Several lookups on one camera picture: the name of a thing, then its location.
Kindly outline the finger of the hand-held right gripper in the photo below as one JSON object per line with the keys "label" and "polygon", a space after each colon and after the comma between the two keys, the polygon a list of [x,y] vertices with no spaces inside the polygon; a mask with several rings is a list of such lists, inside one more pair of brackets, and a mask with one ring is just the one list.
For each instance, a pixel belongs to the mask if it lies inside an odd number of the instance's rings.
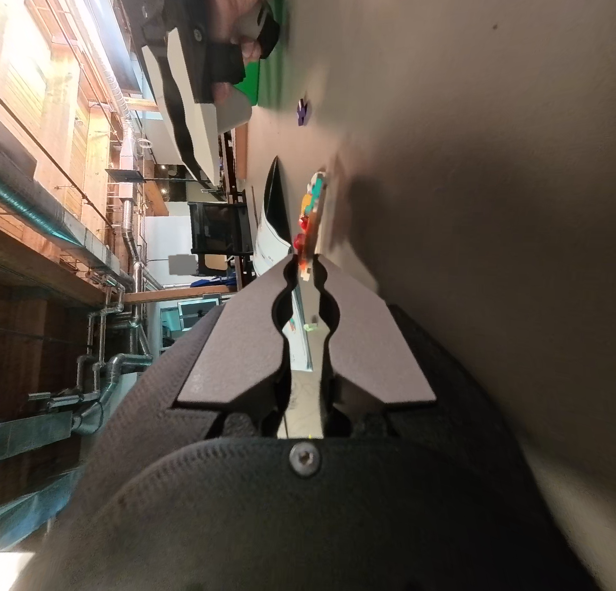
{"label": "finger of the hand-held right gripper", "polygon": [[186,67],[180,66],[178,85],[165,52],[157,55],[148,46],[143,46],[141,52],[151,92],[178,161],[194,181],[203,186],[215,185],[215,157],[200,116],[201,108],[193,101]]}
{"label": "finger of the hand-held right gripper", "polygon": [[195,179],[220,179],[219,137],[250,120],[252,102],[236,86],[221,103],[196,100],[178,27],[168,32],[165,53],[166,123],[173,131],[181,162]]}

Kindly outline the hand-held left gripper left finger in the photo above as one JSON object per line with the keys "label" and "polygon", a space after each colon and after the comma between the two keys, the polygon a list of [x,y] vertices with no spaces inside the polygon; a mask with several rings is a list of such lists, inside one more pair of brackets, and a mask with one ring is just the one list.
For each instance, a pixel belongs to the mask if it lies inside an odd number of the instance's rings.
{"label": "hand-held left gripper left finger", "polygon": [[279,428],[291,394],[289,342],[295,256],[288,255],[227,301],[175,400],[191,410],[243,413]]}

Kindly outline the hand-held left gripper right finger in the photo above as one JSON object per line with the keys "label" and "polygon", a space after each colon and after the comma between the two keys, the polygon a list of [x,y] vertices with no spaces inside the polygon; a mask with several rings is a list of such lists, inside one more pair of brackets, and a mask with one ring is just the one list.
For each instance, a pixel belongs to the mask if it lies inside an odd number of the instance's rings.
{"label": "hand-held left gripper right finger", "polygon": [[366,415],[435,404],[422,372],[385,301],[326,257],[313,260],[327,326],[320,379],[324,425],[353,425]]}

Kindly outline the green plastic bin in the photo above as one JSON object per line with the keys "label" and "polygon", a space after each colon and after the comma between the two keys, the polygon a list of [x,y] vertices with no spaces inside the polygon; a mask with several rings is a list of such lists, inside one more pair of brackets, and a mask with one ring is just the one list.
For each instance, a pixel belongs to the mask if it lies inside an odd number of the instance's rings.
{"label": "green plastic bin", "polygon": [[273,17],[280,25],[280,37],[270,56],[246,66],[246,76],[236,86],[248,96],[252,107],[280,109],[283,102],[285,62],[289,45],[288,0],[268,0]]}

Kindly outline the colourful lego assembly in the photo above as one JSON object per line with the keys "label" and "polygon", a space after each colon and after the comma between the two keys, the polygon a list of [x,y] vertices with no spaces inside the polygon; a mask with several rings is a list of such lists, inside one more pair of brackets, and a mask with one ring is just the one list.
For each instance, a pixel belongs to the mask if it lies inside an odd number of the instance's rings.
{"label": "colourful lego assembly", "polygon": [[327,201],[328,176],[320,169],[311,178],[303,197],[298,219],[299,233],[292,246],[297,256],[298,273],[308,282],[313,270],[313,259],[317,253],[320,227]]}

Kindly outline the wooden beam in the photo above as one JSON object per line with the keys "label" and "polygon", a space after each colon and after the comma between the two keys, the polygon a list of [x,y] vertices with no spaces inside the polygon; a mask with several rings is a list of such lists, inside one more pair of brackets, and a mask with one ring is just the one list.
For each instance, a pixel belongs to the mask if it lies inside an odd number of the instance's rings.
{"label": "wooden beam", "polygon": [[150,302],[178,301],[189,298],[202,297],[206,294],[233,294],[236,293],[235,286],[212,285],[186,288],[164,288],[162,290],[142,291],[126,293],[124,295],[124,305],[144,304]]}

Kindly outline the white instruction booklet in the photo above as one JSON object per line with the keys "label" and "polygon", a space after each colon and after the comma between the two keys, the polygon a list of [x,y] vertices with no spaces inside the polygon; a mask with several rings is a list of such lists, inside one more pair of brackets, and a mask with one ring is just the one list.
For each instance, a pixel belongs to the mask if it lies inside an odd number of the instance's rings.
{"label": "white instruction booklet", "polygon": [[[257,276],[264,274],[289,254],[291,244],[283,240],[266,217],[262,204],[253,265]],[[301,291],[297,286],[292,294],[293,314],[284,325],[282,332],[289,342],[290,366],[293,371],[312,371],[312,357],[305,330],[305,318]]]}

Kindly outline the silver ventilation pipes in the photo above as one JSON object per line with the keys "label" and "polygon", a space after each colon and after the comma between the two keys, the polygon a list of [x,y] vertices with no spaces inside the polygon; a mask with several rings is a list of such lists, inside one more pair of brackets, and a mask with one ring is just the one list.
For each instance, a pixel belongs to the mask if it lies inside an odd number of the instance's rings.
{"label": "silver ventilation pipes", "polygon": [[[127,246],[132,263],[134,290],[145,291],[145,266],[137,249],[134,235],[134,198],[122,198],[122,238]],[[118,353],[105,360],[105,341],[107,334],[107,318],[119,314],[124,309],[126,288],[119,282],[107,286],[104,308],[89,314],[89,326],[98,320],[98,352],[92,361],[93,388],[92,391],[80,394],[78,402],[82,409],[72,416],[72,433],[81,436],[91,435],[100,430],[105,421],[105,409],[119,386],[123,369],[146,369],[152,363],[149,344],[143,329],[143,307],[137,305],[134,316],[127,322],[129,329],[135,332],[135,348],[142,353]]]}

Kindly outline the black cabinet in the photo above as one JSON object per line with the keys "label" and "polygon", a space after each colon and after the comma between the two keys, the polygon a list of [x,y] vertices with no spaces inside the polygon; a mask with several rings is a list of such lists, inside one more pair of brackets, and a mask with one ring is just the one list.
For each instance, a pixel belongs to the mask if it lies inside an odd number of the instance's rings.
{"label": "black cabinet", "polygon": [[246,203],[188,202],[193,255],[251,256]]}

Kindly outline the black flat bag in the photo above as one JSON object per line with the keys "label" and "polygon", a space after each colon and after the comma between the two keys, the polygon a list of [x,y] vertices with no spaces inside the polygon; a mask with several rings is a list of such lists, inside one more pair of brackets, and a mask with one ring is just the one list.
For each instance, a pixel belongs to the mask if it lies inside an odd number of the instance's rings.
{"label": "black flat bag", "polygon": [[274,157],[267,175],[263,206],[266,221],[273,229],[275,235],[289,247],[292,247],[278,156]]}

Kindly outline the teal ventilation duct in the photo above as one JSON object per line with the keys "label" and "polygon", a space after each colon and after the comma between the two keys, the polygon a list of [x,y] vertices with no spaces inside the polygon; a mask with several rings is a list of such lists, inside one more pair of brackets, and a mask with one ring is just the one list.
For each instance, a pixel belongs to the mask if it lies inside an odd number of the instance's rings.
{"label": "teal ventilation duct", "polygon": [[117,280],[126,277],[112,250],[40,186],[16,188],[2,180],[1,206],[92,269]]}

